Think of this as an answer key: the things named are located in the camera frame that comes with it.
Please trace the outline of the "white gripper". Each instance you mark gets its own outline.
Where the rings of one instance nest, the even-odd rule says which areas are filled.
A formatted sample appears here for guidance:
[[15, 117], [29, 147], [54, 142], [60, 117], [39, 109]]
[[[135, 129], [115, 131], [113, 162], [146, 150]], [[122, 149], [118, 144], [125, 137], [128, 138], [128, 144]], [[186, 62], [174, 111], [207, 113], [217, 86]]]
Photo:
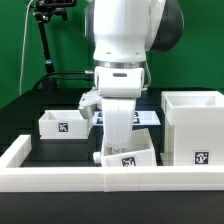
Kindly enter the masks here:
[[111, 147], [111, 154], [120, 154], [130, 142], [136, 100], [103, 98], [104, 141]]

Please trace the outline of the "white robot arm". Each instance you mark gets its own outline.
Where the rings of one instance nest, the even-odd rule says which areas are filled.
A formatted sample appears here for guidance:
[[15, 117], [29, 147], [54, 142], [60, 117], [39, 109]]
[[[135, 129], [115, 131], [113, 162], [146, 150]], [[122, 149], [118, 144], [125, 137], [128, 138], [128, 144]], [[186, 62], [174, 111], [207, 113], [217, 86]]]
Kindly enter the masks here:
[[180, 40], [178, 0], [86, 0], [85, 35], [95, 45], [94, 82], [102, 102], [103, 145], [128, 147], [136, 100], [150, 85], [146, 53], [166, 52]]

